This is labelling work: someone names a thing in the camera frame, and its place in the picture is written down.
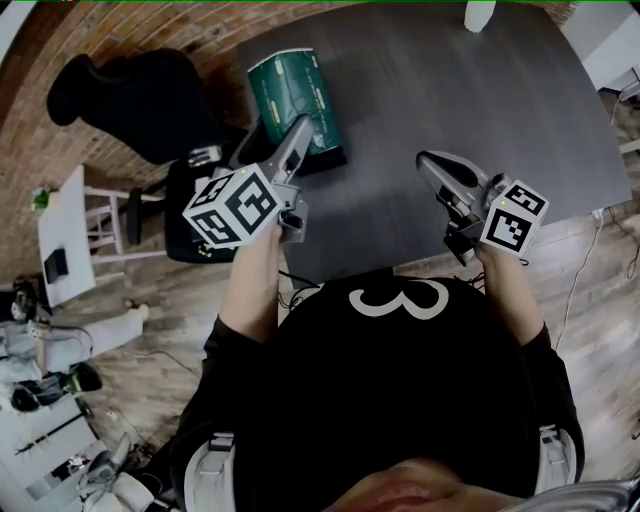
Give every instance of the black t-shirt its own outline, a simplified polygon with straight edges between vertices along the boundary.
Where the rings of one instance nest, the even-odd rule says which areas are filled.
[[[539,427],[584,460],[564,364],[546,327],[521,348],[461,281],[388,277],[325,285],[260,345],[219,319],[171,451],[172,477],[214,431],[236,434],[236,507],[321,511],[403,460],[466,483],[533,494]]]

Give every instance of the cable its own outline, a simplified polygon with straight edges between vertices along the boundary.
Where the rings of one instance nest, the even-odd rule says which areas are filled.
[[[640,256],[640,241],[638,240],[638,237],[636,237],[633,233],[631,233],[630,231],[627,231],[625,228],[622,227],[622,224],[620,224],[618,220],[615,218],[615,216],[613,215],[613,211],[611,210],[611,207],[607,208],[607,210],[609,210],[609,215],[611,215],[611,220],[616,226],[618,226],[620,231],[622,231],[625,235],[633,238],[633,241],[636,243],[636,255],[629,262],[629,266],[627,267],[627,274],[626,274],[627,279],[633,279],[633,276],[636,274],[636,265],[638,264],[638,257]]]
[[[51,325],[51,324],[48,324],[48,327],[50,329],[56,329],[58,331],[82,331],[84,334],[86,334],[87,338],[89,338],[89,343],[91,344],[91,346],[89,347],[89,359],[91,359],[91,357],[93,356],[93,345],[94,345],[93,336],[91,336],[91,333],[87,331],[84,327],[75,327],[72,325]],[[80,338],[76,338],[72,336],[69,339],[76,340],[78,343],[80,343],[80,345],[84,345],[84,343]]]
[[[53,434],[55,434],[56,432],[59,432],[60,430],[62,430],[64,427],[66,427],[67,425],[73,423],[74,421],[76,421],[78,418],[82,418],[84,415],[82,413],[74,416],[73,418],[65,421],[62,425],[58,425],[56,428],[54,428],[53,430],[50,430],[49,432],[47,432],[46,434],[38,437],[36,440],[31,441],[30,443],[28,443],[26,446],[24,446],[23,448],[18,449],[14,455],[20,455],[22,453],[28,452],[29,450],[31,450],[34,446],[39,445],[40,443],[42,443],[43,441],[46,441],[49,437],[51,437]]]
[[[288,277],[289,279],[294,279],[296,281],[300,281],[306,285],[309,285],[310,288],[320,288],[319,284],[314,283],[313,281],[309,281],[308,279],[304,279],[303,277],[294,276],[293,274],[287,274],[283,270],[278,270],[281,276]]]
[[[620,104],[620,94],[618,94],[618,99],[616,100],[615,104],[613,105],[613,110],[611,111],[611,118],[609,119],[609,124],[613,125],[613,118],[616,115],[616,109],[618,108],[618,105]]]
[[[602,230],[602,225],[603,224],[604,224],[604,218],[600,217],[600,225],[598,226],[598,229],[596,229],[596,234],[593,237],[593,242],[591,242],[591,247],[589,247],[589,250],[587,251],[587,256],[584,259],[584,263],[582,264],[580,269],[576,272],[576,276],[573,278],[573,286],[571,287],[571,292],[569,292],[569,300],[567,301],[567,309],[566,309],[566,311],[564,313],[564,325],[562,326],[562,331],[560,332],[560,336],[558,337],[558,342],[556,343],[556,351],[558,350],[558,347],[560,346],[560,341],[562,340],[562,337],[564,336],[564,333],[567,332],[567,325],[569,323],[569,310],[571,309],[571,302],[573,301],[573,294],[576,291],[576,285],[578,284],[578,277],[580,277],[580,274],[582,273],[582,271],[587,266],[587,263],[589,263],[589,256],[591,256],[591,253],[593,252],[593,249],[596,246],[596,242],[598,241],[598,235],[600,234],[600,230]]]
[[[195,371],[193,371],[191,368],[189,368],[186,364],[178,361],[178,359],[176,359],[175,357],[173,357],[171,354],[169,354],[169,352],[165,352],[164,350],[154,350],[152,352],[133,352],[136,355],[141,355],[141,356],[153,356],[156,354],[162,354],[167,356],[169,359],[171,359],[174,363],[176,363],[178,366],[181,366],[182,368],[184,368],[185,370],[187,370],[191,375],[193,375],[196,379],[200,380],[201,375],[196,373]]]
[[[520,258],[520,264],[523,267],[528,267],[529,266],[529,260],[525,260],[524,258]],[[462,279],[460,279],[458,276],[453,276],[454,279],[457,279],[458,281],[462,281]],[[476,277],[472,277],[471,279],[467,279],[465,282],[469,283],[471,286],[473,286],[476,290],[482,290],[484,288],[484,272],[480,272]]]
[[[171,416],[167,421],[165,421],[162,425],[160,425],[154,432],[153,434],[151,434],[149,437],[147,437],[142,444],[140,445],[140,449],[142,448],[146,448],[146,446],[149,444],[149,441],[151,441],[154,437],[156,437],[160,431],[165,428],[167,425],[169,425],[171,422],[180,419],[180,415],[178,414],[177,416]]]
[[[278,292],[278,304],[280,304],[280,307],[284,308],[284,309],[288,309],[289,311],[292,311],[293,308],[295,308],[296,306],[300,305],[300,303],[304,300],[304,297],[301,297],[300,294],[302,292],[304,292],[305,290],[311,290],[314,288],[320,288],[319,284],[314,283],[313,281],[309,281],[308,279],[304,279],[302,277],[298,277],[298,276],[294,276],[293,274],[288,274],[282,270],[278,270],[278,272],[285,276],[288,277],[289,279],[292,280],[296,280],[296,281],[300,281],[301,283],[305,283],[307,286],[300,288],[299,290],[296,290],[296,292],[293,294],[293,297],[291,297],[291,300],[289,301],[289,303],[287,304],[284,299],[282,298],[282,294],[280,292]]]
[[[131,420],[127,417],[127,415],[125,413],[123,413],[119,408],[117,407],[111,407],[110,410],[112,412],[117,412],[120,416],[122,416],[126,422],[131,426],[131,428],[133,429],[133,431],[136,433],[136,435],[140,438],[140,439],[144,439],[144,437],[142,437],[142,434],[140,433],[140,431],[138,430],[138,428],[131,422]]]

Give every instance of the dark gray table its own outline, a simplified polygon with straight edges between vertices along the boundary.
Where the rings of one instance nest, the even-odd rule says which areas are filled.
[[[239,46],[243,70],[315,48],[349,158],[298,180],[310,218],[285,249],[291,273],[325,282],[446,251],[445,210],[415,170],[423,149],[522,179],[550,200],[546,223],[631,198],[604,106],[548,15],[498,3],[472,34],[464,10],[344,7]]]

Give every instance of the small plant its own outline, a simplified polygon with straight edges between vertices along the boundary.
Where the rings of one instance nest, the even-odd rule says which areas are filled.
[[[31,193],[31,211],[42,213],[49,206],[51,189],[49,187],[38,187]]]

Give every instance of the table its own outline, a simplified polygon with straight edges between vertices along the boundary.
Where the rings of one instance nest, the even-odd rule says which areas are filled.
[[[87,211],[85,196],[106,197],[109,204]],[[51,307],[77,297],[96,286],[97,280],[123,275],[106,274],[96,277],[93,266],[130,259],[164,256],[165,251],[134,252],[124,254],[118,215],[118,198],[126,199],[127,192],[105,190],[85,186],[84,166],[78,166],[62,185],[59,195],[38,219],[38,243],[44,284]],[[160,201],[161,197],[143,195],[144,201]],[[102,216],[110,217],[112,231],[101,228]],[[89,231],[87,220],[96,227]],[[114,245],[115,255],[91,255],[92,249]],[[64,249],[69,273],[49,284],[46,279],[44,262],[56,249]]]
[[[285,248],[292,274],[325,282],[445,252],[446,212],[415,170],[424,149],[522,179],[550,200],[546,223],[631,198],[605,108],[546,12],[499,3],[473,34],[464,11],[344,7],[238,47],[245,71],[315,48],[345,142],[347,165],[297,180],[310,216],[304,244]]]

